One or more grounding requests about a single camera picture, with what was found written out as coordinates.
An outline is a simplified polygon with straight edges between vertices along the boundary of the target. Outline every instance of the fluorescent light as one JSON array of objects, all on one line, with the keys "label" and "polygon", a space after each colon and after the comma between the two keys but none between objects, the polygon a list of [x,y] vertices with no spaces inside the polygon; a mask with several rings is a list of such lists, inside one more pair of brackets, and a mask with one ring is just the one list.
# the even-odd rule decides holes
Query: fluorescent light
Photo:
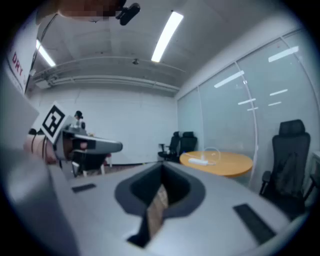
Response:
[{"label": "fluorescent light", "polygon": [[246,104],[246,103],[249,103],[249,102],[254,102],[255,100],[256,100],[255,98],[248,99],[246,101],[239,102],[238,105]]},{"label": "fluorescent light", "polygon": [[279,101],[279,102],[271,103],[271,104],[269,104],[268,106],[278,105],[278,104],[281,104],[281,103],[282,103],[282,102]]},{"label": "fluorescent light", "polygon": [[257,110],[257,109],[258,109],[258,107],[254,107],[254,108],[249,108],[246,111]]},{"label": "fluorescent light", "polygon": [[283,58],[285,56],[288,56],[290,54],[296,53],[298,51],[299,51],[299,46],[295,46],[295,47],[292,47],[290,49],[284,50],[282,52],[279,52],[279,53],[269,57],[268,60],[269,60],[269,62],[274,62],[276,60],[279,60],[279,59],[281,59],[281,58]]},{"label": "fluorescent light", "polygon": [[162,31],[160,39],[155,47],[155,50],[151,59],[153,62],[159,62],[161,60],[161,57],[164,54],[171,37],[175,33],[177,27],[179,26],[183,18],[184,18],[183,15],[175,11],[171,14],[170,18],[168,19]]},{"label": "fluorescent light", "polygon": [[235,74],[229,76],[228,78],[222,80],[221,82],[218,82],[217,84],[214,85],[214,87],[215,87],[215,88],[219,88],[220,86],[223,86],[223,85],[225,85],[226,83],[229,83],[230,81],[232,81],[232,80],[234,80],[234,79],[236,79],[236,78],[238,78],[238,77],[241,77],[241,76],[244,75],[244,74],[245,74],[245,72],[244,72],[243,70],[241,70],[240,72],[235,73]]},{"label": "fluorescent light", "polygon": [[52,58],[46,52],[45,48],[41,45],[41,43],[39,42],[38,39],[36,40],[35,47],[38,49],[39,53],[46,60],[46,62],[50,65],[50,67],[54,67],[56,65],[56,63],[52,60]]},{"label": "fluorescent light", "polygon": [[288,91],[288,89],[276,91],[276,92],[270,93],[270,96],[277,95],[277,94],[282,94],[282,93],[285,93],[285,92],[287,92],[287,91]]},{"label": "fluorescent light", "polygon": [[39,50],[40,45],[41,45],[41,43],[40,43],[39,40],[37,39],[37,40],[36,40],[36,44],[35,44],[35,48],[36,48],[37,50]]}]

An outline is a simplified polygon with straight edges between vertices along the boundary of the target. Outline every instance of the orange table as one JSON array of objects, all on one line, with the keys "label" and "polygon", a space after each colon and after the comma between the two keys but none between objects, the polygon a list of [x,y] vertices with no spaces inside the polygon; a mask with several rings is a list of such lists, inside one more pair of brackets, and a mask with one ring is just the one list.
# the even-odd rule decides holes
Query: orange table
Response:
[{"label": "orange table", "polygon": [[[198,169],[200,171],[226,176],[226,177],[238,177],[249,171],[253,166],[253,161],[243,154],[221,152],[221,159],[219,161],[219,152],[217,151],[192,151],[180,156],[180,163]],[[204,159],[209,162],[216,162],[216,165],[199,165],[189,163],[189,159],[194,158],[201,159],[204,154]]]}]

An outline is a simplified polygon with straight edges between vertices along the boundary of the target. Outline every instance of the glass wall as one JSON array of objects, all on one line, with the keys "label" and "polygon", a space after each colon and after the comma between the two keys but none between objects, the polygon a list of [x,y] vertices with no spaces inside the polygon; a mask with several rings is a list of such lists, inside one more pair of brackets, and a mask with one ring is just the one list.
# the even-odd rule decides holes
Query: glass wall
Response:
[{"label": "glass wall", "polygon": [[304,30],[264,45],[201,84],[200,97],[195,89],[181,98],[179,127],[203,133],[204,148],[240,153],[253,160],[256,155],[250,188],[259,192],[264,171],[273,168],[272,138],[279,133],[280,123],[300,119],[311,136],[306,189],[311,153],[320,150],[318,57]]}]

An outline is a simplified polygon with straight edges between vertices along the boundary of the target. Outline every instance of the black office chair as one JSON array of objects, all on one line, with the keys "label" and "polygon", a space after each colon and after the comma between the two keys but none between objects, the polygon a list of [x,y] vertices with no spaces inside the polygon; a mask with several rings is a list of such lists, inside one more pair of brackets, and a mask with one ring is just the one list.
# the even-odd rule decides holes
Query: black office chair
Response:
[{"label": "black office chair", "polygon": [[309,146],[310,135],[301,120],[282,122],[279,135],[272,139],[272,173],[265,171],[262,177],[260,195],[278,206],[291,220],[305,211],[302,185]]},{"label": "black office chair", "polygon": [[[169,146],[165,146],[165,144],[159,144],[162,147],[162,152],[158,152],[159,157],[164,158],[165,161],[176,157],[179,142],[180,142],[179,132],[176,131],[173,133],[173,137],[171,138],[171,142]],[[165,147],[169,148],[170,150],[169,153],[165,151]]]},{"label": "black office chair", "polygon": [[176,157],[173,157],[171,161],[180,163],[180,156],[183,153],[194,151],[197,145],[197,137],[194,136],[193,131],[186,131],[183,133],[181,139],[180,139],[180,150],[179,154]]}]

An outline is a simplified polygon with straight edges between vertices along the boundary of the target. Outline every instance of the ceiling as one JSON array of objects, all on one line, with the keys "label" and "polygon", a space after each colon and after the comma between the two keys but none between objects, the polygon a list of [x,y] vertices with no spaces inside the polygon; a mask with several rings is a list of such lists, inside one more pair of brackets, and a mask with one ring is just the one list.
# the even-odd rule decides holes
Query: ceiling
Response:
[{"label": "ceiling", "polygon": [[[141,12],[126,26],[114,17],[97,23],[57,16],[42,41],[56,63],[49,68],[41,55],[30,80],[51,85],[105,83],[154,87],[175,93],[209,58],[277,7],[262,0],[127,0]],[[174,10],[184,18],[161,63],[151,61],[157,41]],[[40,25],[38,38],[51,20]],[[132,62],[137,58],[139,64]]]}]

